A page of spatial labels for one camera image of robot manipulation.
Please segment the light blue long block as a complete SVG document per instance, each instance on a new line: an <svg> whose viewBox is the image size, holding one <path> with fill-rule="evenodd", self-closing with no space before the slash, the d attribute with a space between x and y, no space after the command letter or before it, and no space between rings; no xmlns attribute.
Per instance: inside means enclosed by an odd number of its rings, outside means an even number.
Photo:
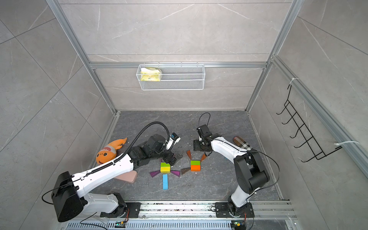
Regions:
<svg viewBox="0 0 368 230"><path fill-rule="evenodd" d="M163 174L163 190L168 189L168 174Z"/></svg>

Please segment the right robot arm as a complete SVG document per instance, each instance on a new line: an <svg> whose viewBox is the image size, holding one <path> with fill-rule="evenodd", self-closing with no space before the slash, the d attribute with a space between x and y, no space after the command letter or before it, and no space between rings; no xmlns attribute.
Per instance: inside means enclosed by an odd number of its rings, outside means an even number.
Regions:
<svg viewBox="0 0 368 230"><path fill-rule="evenodd" d="M260 190L270 180L269 173L260 153L250 146L236 146L219 134L213 134L207 125L197 129L198 139L194 140L194 150L217 152L234 164L238 187L228 199L228 207L234 214L248 206L254 192Z"/></svg>

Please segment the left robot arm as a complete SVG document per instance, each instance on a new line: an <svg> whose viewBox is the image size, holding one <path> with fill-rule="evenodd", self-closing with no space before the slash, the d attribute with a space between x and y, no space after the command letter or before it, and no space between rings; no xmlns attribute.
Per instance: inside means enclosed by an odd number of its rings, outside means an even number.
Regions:
<svg viewBox="0 0 368 230"><path fill-rule="evenodd" d="M155 134L103 165L74 175L69 172L60 174L51 193L58 222L89 213L100 213L107 218L124 215L127 205L119 193L101 195L92 194L91 191L117 176L147 165L153 159L162 159L170 166L175 165L182 155L172 153L171 149L179 141L180 137L175 133L168 140Z"/></svg>

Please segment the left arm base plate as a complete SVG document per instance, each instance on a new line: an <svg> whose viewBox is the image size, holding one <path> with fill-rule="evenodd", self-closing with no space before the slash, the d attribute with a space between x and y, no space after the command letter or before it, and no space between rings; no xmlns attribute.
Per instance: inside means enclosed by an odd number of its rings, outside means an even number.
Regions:
<svg viewBox="0 0 368 230"><path fill-rule="evenodd" d="M112 213L101 212L101 218L138 218L140 213L140 202L128 202L124 205L119 205Z"/></svg>

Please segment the yellow block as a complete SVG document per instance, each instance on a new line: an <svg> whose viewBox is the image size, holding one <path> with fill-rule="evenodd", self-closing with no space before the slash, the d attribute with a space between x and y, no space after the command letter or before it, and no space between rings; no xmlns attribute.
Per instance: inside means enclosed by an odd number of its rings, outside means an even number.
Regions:
<svg viewBox="0 0 368 230"><path fill-rule="evenodd" d="M161 167L160 172L161 173L170 173L171 168L170 167Z"/></svg>

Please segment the small orange wedge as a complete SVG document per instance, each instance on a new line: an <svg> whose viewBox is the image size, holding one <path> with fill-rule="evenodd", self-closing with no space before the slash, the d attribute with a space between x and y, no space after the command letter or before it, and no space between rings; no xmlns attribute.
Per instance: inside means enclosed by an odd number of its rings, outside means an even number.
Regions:
<svg viewBox="0 0 368 230"><path fill-rule="evenodd" d="M207 158L207 155L203 154L200 161L203 162L206 158Z"/></svg>

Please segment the brown wedge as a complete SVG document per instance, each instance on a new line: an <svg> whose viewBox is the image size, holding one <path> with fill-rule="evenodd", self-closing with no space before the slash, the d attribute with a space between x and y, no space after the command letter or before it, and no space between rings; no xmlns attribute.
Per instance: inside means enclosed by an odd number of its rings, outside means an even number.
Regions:
<svg viewBox="0 0 368 230"><path fill-rule="evenodd" d="M191 168L183 168L181 169L181 175L184 175L185 173L191 171Z"/></svg>

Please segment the orange block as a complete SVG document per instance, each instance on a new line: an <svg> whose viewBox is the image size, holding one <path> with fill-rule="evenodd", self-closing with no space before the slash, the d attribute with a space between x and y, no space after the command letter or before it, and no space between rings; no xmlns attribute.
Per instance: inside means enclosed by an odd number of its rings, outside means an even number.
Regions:
<svg viewBox="0 0 368 230"><path fill-rule="evenodd" d="M193 172L200 172L201 171L201 166L200 165L191 165L190 169Z"/></svg>

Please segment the orange red wedge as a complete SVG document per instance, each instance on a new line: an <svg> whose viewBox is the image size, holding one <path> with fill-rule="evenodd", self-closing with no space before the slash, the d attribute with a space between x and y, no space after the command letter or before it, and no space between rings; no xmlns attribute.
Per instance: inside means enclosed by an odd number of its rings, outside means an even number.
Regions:
<svg viewBox="0 0 368 230"><path fill-rule="evenodd" d="M187 156L189 157L189 159L190 159L190 160L192 160L191 151L190 151L190 150L188 150L186 153L187 153Z"/></svg>

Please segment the purple wedge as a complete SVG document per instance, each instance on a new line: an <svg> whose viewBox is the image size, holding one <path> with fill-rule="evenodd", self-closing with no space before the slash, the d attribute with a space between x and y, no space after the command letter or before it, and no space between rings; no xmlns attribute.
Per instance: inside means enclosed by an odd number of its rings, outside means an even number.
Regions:
<svg viewBox="0 0 368 230"><path fill-rule="evenodd" d="M161 173L161 171L153 171L153 172L150 172L149 174L152 178L154 178L155 176L159 175L160 173Z"/></svg>
<svg viewBox="0 0 368 230"><path fill-rule="evenodd" d="M178 176L178 177L180 177L180 175L181 175L180 171L171 171L171 173Z"/></svg>

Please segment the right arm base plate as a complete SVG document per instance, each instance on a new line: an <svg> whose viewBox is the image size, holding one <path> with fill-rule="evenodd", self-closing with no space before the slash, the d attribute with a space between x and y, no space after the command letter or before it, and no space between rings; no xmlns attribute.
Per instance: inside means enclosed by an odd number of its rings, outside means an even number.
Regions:
<svg viewBox="0 0 368 230"><path fill-rule="evenodd" d="M241 207L236 207L231 202L216 202L215 213L218 218L253 218L254 210L250 202Z"/></svg>

